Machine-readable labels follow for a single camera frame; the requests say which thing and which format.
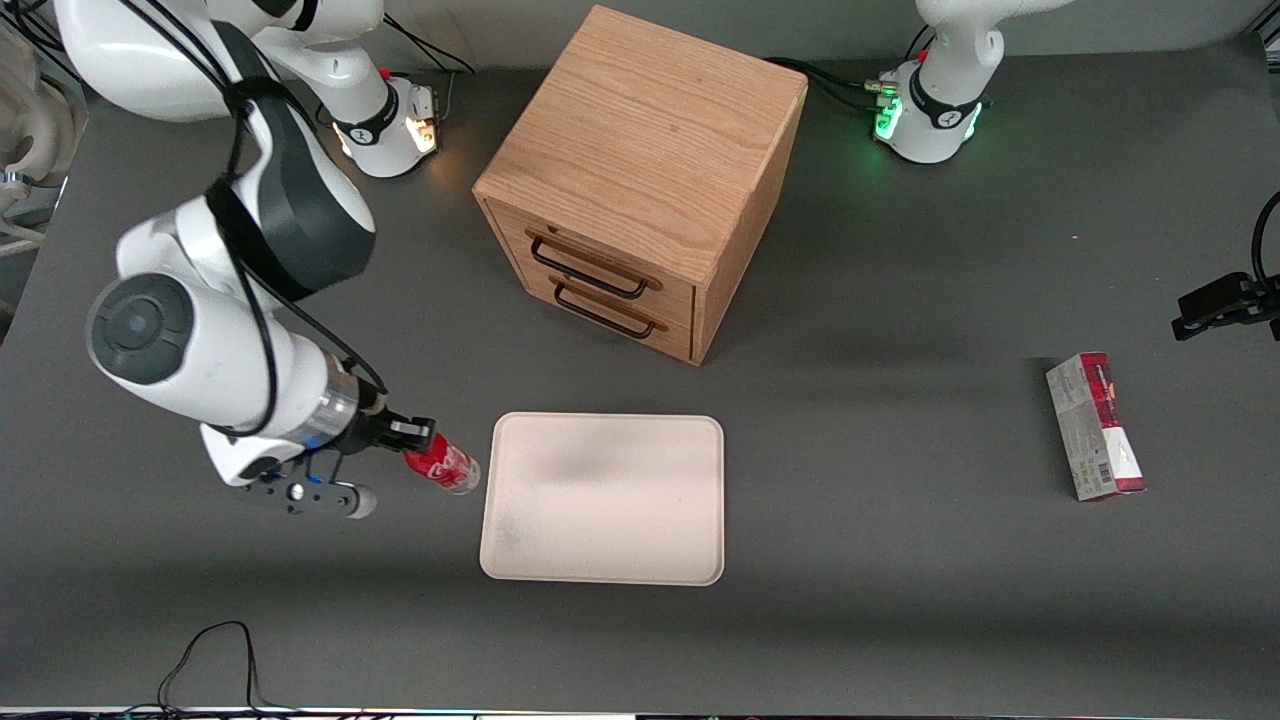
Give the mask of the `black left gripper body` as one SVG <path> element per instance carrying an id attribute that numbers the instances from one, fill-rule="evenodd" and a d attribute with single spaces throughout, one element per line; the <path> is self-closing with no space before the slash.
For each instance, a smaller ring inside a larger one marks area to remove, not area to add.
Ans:
<path id="1" fill-rule="evenodd" d="M 1244 323 L 1247 325 L 1265 323 L 1272 338 L 1280 341 L 1279 329 L 1279 290 L 1277 277 L 1263 278 L 1251 282 L 1251 291 L 1254 297 L 1245 310 Z"/>

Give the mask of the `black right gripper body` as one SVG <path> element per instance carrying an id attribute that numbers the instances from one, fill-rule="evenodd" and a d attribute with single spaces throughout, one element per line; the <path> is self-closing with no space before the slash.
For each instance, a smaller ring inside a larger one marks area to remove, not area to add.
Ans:
<path id="1" fill-rule="evenodd" d="M 404 438 L 392 425 L 403 420 L 404 416 L 385 407 L 376 413 L 372 407 L 360 407 L 346 428 L 346 456 L 370 448 L 401 452 Z"/>

